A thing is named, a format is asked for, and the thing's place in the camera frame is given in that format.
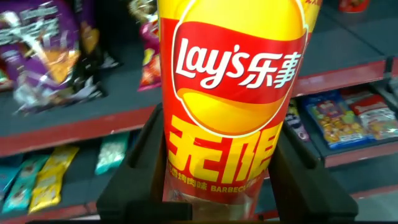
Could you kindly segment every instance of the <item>purple snack bag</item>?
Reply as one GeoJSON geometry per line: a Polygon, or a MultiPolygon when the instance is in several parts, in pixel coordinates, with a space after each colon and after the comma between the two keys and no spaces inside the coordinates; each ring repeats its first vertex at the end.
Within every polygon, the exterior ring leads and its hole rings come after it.
{"type": "Polygon", "coordinates": [[[115,68],[120,63],[100,45],[100,31],[96,28],[94,0],[67,0],[75,12],[80,26],[81,44],[86,57],[96,62],[98,68],[115,68]]]}
{"type": "Polygon", "coordinates": [[[0,2],[0,57],[19,111],[42,111],[101,96],[80,63],[79,29],[63,1],[0,2]]]}

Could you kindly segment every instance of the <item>shelf edge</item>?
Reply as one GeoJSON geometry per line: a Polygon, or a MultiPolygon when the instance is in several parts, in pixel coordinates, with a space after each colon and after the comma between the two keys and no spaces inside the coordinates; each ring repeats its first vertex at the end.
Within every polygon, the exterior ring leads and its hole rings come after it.
{"type": "Polygon", "coordinates": [[[140,129],[154,108],[155,106],[150,106],[29,133],[0,137],[2,144],[0,157],[140,129]]]}
{"type": "Polygon", "coordinates": [[[292,97],[304,96],[338,88],[382,80],[386,61],[298,77],[292,97]]]}
{"type": "Polygon", "coordinates": [[[347,151],[325,158],[325,167],[334,167],[363,159],[371,159],[379,156],[388,156],[398,152],[398,142],[390,142],[364,149],[347,151]]]}
{"type": "Polygon", "coordinates": [[[392,77],[398,77],[398,58],[394,57],[392,61],[392,77]]]}
{"type": "Polygon", "coordinates": [[[34,213],[31,215],[24,215],[21,217],[10,218],[2,221],[2,224],[28,223],[33,220],[51,220],[51,219],[68,219],[71,217],[78,217],[86,215],[87,209],[84,205],[76,205],[72,207],[60,208],[47,212],[34,213]]]}

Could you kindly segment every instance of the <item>pink snack bag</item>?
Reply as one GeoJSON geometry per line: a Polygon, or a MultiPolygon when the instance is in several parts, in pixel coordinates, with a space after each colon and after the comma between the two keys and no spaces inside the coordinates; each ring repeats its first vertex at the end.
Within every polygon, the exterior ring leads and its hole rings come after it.
{"type": "Polygon", "coordinates": [[[157,19],[141,26],[140,33],[144,41],[144,60],[142,62],[142,78],[138,91],[161,86],[159,58],[159,28],[157,19]]]}

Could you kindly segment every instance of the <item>lay's chip canister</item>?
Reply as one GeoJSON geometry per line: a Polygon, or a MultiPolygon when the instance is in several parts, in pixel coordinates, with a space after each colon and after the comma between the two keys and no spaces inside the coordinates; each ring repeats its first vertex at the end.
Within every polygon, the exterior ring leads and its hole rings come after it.
{"type": "Polygon", "coordinates": [[[158,0],[167,199],[249,219],[322,1],[158,0]]]}

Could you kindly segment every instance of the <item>chip bag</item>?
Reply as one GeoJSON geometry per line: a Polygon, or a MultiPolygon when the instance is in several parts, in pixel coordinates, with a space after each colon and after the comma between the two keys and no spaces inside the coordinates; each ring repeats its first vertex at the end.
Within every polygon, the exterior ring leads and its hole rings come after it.
{"type": "Polygon", "coordinates": [[[141,26],[141,35],[144,39],[144,61],[142,62],[142,78],[139,91],[156,88],[162,85],[160,76],[159,37],[157,20],[146,22],[141,26]]]}
{"type": "Polygon", "coordinates": [[[140,35],[144,41],[142,78],[138,91],[161,86],[159,57],[159,26],[156,3],[153,0],[133,0],[129,12],[141,23],[140,35]]]}
{"type": "Polygon", "coordinates": [[[57,146],[55,147],[53,153],[51,154],[50,158],[44,164],[42,170],[40,171],[41,174],[50,172],[52,170],[58,170],[61,173],[64,173],[70,163],[72,162],[73,158],[75,157],[76,153],[79,151],[78,147],[74,146],[57,146]]]}
{"type": "Polygon", "coordinates": [[[33,190],[29,213],[57,205],[61,201],[62,168],[52,172],[41,173],[33,190]]]}
{"type": "Polygon", "coordinates": [[[48,155],[32,156],[21,165],[18,179],[34,179],[48,159],[48,155]]]}
{"type": "Polygon", "coordinates": [[[166,199],[194,220],[252,218],[318,3],[158,0],[166,199]]]}
{"type": "Polygon", "coordinates": [[[0,2],[0,57],[14,82],[18,112],[104,96],[81,60],[79,28],[63,1],[0,2]]]}
{"type": "Polygon", "coordinates": [[[35,179],[17,179],[2,207],[2,212],[27,210],[34,185],[35,179]]]}
{"type": "Polygon", "coordinates": [[[308,96],[303,103],[330,149],[358,146],[374,140],[338,91],[308,96]]]}
{"type": "Polygon", "coordinates": [[[398,121],[380,95],[372,95],[349,105],[362,125],[377,139],[398,137],[398,121]]]}
{"type": "Polygon", "coordinates": [[[308,135],[303,123],[301,122],[299,111],[297,110],[297,103],[295,100],[290,100],[285,121],[301,140],[310,140],[310,136],[308,135]]]}
{"type": "Polygon", "coordinates": [[[48,158],[47,155],[35,155],[22,163],[17,180],[3,205],[3,213],[28,208],[37,174],[48,158]]]}
{"type": "Polygon", "coordinates": [[[106,136],[102,140],[95,174],[101,175],[111,168],[119,167],[124,159],[130,133],[119,133],[106,136]]]}
{"type": "Polygon", "coordinates": [[[0,166],[0,201],[5,198],[18,172],[19,168],[0,166]]]}
{"type": "Polygon", "coordinates": [[[75,12],[80,25],[81,44],[85,56],[94,61],[98,68],[116,68],[120,66],[114,57],[101,45],[100,31],[96,28],[94,17],[94,0],[67,0],[75,12]]]}

